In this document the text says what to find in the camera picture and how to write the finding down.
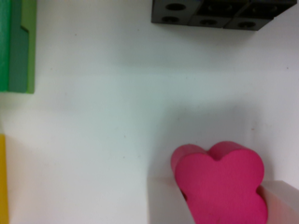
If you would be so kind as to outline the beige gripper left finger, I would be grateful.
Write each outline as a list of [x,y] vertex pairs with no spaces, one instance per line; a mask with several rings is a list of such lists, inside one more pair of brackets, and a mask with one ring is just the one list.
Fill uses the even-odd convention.
[[195,224],[173,177],[148,178],[148,224]]

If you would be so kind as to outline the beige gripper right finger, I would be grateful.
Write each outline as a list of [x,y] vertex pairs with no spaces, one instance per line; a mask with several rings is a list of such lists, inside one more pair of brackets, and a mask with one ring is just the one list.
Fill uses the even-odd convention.
[[284,181],[264,181],[258,189],[266,202],[266,224],[299,224],[299,190]]

